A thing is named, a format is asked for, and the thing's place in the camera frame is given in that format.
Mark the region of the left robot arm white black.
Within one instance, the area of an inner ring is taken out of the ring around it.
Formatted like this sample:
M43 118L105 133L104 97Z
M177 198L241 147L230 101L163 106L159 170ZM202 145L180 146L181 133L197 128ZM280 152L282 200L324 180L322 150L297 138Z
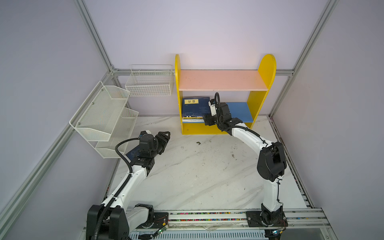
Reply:
M138 227L150 228L155 221L152 205L137 204L127 210L130 199L147 178L155 164L155 157L163 154L171 138L171 133L158 132L152 135L142 131L136 141L139 142L134 158L129 160L119 150L130 139L118 143L116 153L128 166L128 172L117 188L99 205L93 205L87 213L87 240L128 240L130 233Z

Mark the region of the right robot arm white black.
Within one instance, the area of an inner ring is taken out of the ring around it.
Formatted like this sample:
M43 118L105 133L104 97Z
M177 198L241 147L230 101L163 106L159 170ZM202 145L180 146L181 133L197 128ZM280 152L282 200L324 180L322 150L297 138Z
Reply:
M271 227L283 220L283 202L280 200L280 185L287 168L283 144L271 142L248 128L243 121L233 118L226 103L209 101L210 113L203 116L205 125L217 128L241 140L258 154L257 171L264 179L264 199L257 221Z

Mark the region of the white portfolio book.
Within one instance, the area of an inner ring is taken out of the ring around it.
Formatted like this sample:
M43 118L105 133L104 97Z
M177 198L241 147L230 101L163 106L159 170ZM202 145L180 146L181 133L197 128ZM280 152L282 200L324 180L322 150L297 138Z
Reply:
M182 118L183 123L204 123L203 118Z

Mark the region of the navy book yellow label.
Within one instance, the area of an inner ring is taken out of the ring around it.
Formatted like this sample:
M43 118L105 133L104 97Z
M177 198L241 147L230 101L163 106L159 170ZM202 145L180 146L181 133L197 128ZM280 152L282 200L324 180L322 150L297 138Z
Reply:
M126 153L126 157L132 162L134 158L139 154L140 147L136 146L132 150L130 150L128 153Z
M210 114L210 97L189 97L182 99L182 117L203 117Z

